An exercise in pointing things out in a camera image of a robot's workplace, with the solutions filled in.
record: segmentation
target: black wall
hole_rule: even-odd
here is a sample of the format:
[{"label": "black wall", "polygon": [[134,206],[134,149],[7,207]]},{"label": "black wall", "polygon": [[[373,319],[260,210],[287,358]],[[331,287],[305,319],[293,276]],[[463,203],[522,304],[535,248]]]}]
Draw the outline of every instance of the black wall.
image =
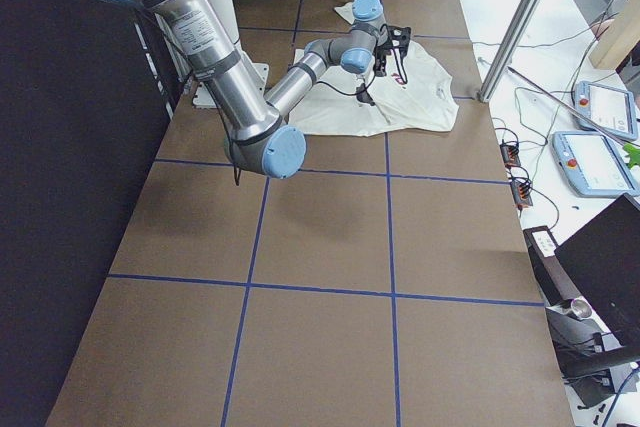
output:
[{"label": "black wall", "polygon": [[0,0],[0,426],[43,425],[167,114],[133,15]]}]

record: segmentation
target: white table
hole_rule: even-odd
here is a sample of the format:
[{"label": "white table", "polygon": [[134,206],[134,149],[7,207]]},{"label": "white table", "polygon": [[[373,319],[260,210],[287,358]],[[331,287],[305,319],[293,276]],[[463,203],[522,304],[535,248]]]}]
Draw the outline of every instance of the white table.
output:
[{"label": "white table", "polygon": [[[520,0],[461,1],[469,34],[474,42],[478,68],[484,78],[498,47],[475,42],[499,43]],[[573,0],[542,0],[520,41],[520,45],[550,44],[581,31],[584,32],[574,39],[550,47],[518,48],[511,65],[548,91],[570,90],[572,88],[572,85],[569,85],[570,79],[580,63],[585,49],[593,40],[593,34],[588,27]],[[624,84],[615,72],[594,69],[588,58],[582,66],[578,81],[596,81],[606,76],[608,77],[601,83],[624,88]],[[509,129],[515,131],[520,141],[540,142],[543,140],[542,138],[524,128],[519,122],[514,99],[514,89],[517,87],[531,88],[515,75],[506,73],[490,101],[491,114],[494,118],[503,120]],[[519,91],[518,96],[524,122],[546,134],[558,104],[543,95],[526,91]],[[571,103],[568,94],[564,96],[564,100]],[[551,132],[578,130],[572,116],[563,107],[559,109]],[[494,124],[496,127],[502,126],[500,120],[494,120]],[[498,139],[501,139],[502,136],[503,132],[497,131]],[[505,140],[510,139],[512,139],[510,134],[505,134]],[[520,159],[523,166],[533,175],[536,171],[537,158],[540,156],[534,187],[550,197],[558,206],[560,219],[553,229],[553,234],[558,242],[562,243],[607,207],[613,199],[578,197],[570,188],[564,174],[553,159],[551,146],[548,145],[542,154],[540,152],[541,148],[532,144],[524,144],[521,146]],[[634,167],[632,173],[640,180],[640,167]],[[553,206],[536,193],[533,193],[532,198],[534,206],[524,209],[522,213],[520,219],[522,228],[553,224],[556,217]],[[578,410],[577,405],[580,404],[580,400],[570,387],[567,387],[567,396],[572,406],[576,425],[592,425],[595,415],[598,414],[597,406],[589,410]],[[607,404],[610,404],[611,401],[612,398],[607,401]],[[603,418],[604,415],[600,414],[600,424]],[[620,398],[608,426],[615,426],[616,422],[623,421],[640,424],[640,393],[625,394]]]}]

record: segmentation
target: desk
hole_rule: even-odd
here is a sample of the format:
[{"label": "desk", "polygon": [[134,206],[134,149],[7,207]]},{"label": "desk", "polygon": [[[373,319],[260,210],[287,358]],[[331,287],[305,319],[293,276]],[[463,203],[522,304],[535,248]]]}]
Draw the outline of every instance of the desk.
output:
[{"label": "desk", "polygon": [[[243,46],[281,73],[346,1],[235,0]],[[460,3],[382,1],[453,74],[454,130],[309,138],[238,188],[183,99],[50,427],[571,425]]]},{"label": "desk", "polygon": [[[502,40],[520,0],[461,0],[461,2],[471,40],[491,44]],[[582,31],[584,32],[575,39],[555,46],[519,48],[514,55],[512,65],[549,91],[567,90],[567,84],[582,54],[593,40],[593,34],[588,29],[588,24],[575,2],[573,0],[541,0],[520,42],[520,45],[548,44]],[[492,61],[497,48],[497,46],[474,44],[476,58],[483,58],[488,62]],[[479,61],[478,67],[481,75],[484,76],[488,71],[488,65]],[[587,58],[578,80],[595,81],[602,77],[607,77],[602,83],[625,88],[615,72],[594,69]],[[523,86],[530,87],[516,76],[505,74],[491,99],[491,114],[494,118],[504,120],[507,127],[518,134],[520,140],[538,142],[541,139],[519,123],[514,102],[514,89]],[[556,111],[556,104],[544,96],[528,92],[521,93],[519,97],[524,122],[546,133]],[[571,102],[568,95],[565,99]],[[501,121],[495,120],[495,126],[502,126]],[[572,116],[562,107],[551,131],[558,130],[577,130]],[[533,148],[524,150],[520,156],[524,167],[532,174],[539,152],[539,148]],[[640,179],[640,168],[634,168],[632,173]],[[613,201],[613,199],[586,199],[576,196],[553,159],[550,147],[547,147],[540,157],[535,187],[548,195],[560,209],[560,221],[553,230],[554,237],[559,243],[564,242]],[[520,219],[523,229],[551,225],[555,218],[551,205],[535,193],[533,195],[534,207],[525,209]],[[576,425],[591,424],[595,415],[598,414],[597,408],[578,410],[576,406],[580,401],[570,387],[567,387],[567,395],[571,400]],[[616,421],[637,424],[637,419],[640,419],[640,393],[625,394],[619,401],[614,416],[610,419],[610,425],[615,425]]]}]

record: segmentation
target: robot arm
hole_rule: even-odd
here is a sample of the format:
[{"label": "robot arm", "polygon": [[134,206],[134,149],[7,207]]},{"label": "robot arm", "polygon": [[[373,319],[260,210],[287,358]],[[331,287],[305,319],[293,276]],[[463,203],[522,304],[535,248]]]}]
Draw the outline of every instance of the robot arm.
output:
[{"label": "robot arm", "polygon": [[340,63],[348,72],[364,73],[376,46],[387,40],[379,0],[358,0],[349,34],[307,46],[302,60],[264,98],[208,0],[111,1],[136,5],[167,21],[196,78],[223,113],[229,159],[242,169],[275,178],[297,172],[306,152],[303,134],[283,117],[329,65]]}]

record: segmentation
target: metal pole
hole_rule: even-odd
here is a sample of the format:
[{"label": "metal pole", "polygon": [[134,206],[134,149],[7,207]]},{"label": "metal pole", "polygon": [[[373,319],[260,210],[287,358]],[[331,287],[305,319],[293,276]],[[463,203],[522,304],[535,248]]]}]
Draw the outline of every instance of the metal pole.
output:
[{"label": "metal pole", "polygon": [[590,357],[572,360],[560,366],[560,370],[565,377],[576,378],[638,360],[640,360],[640,344],[632,344]]},{"label": "metal pole", "polygon": [[516,13],[511,20],[507,33],[500,44],[496,58],[491,64],[487,77],[478,92],[478,100],[488,102],[502,78],[507,64],[511,62],[513,52],[516,50],[522,35],[524,34],[529,21],[540,0],[521,0]]},{"label": "metal pole", "polygon": [[595,123],[593,120],[591,120],[586,115],[581,114],[574,107],[572,107],[571,105],[567,104],[566,102],[563,102],[562,100],[557,98],[555,95],[553,95],[551,92],[546,91],[545,89],[540,87],[538,84],[536,84],[533,80],[525,77],[524,75],[522,75],[520,72],[518,72],[513,67],[507,66],[507,70],[509,72],[513,73],[513,74],[516,74],[518,77],[520,77],[522,80],[524,80],[528,84],[531,84],[536,90],[539,90],[540,93],[546,95],[551,100],[555,100],[558,104],[560,104],[565,109],[567,109],[571,115],[573,115],[574,117],[577,117],[578,119],[582,120],[583,122],[586,122],[587,124],[589,124],[593,128],[593,130],[597,130],[598,132],[600,132],[605,137],[609,137],[611,140],[613,140],[614,142],[617,142],[618,144],[620,144],[623,147],[629,143],[626,140],[622,140],[620,137],[618,137],[614,133],[608,131],[604,127],[598,125],[597,123]]}]

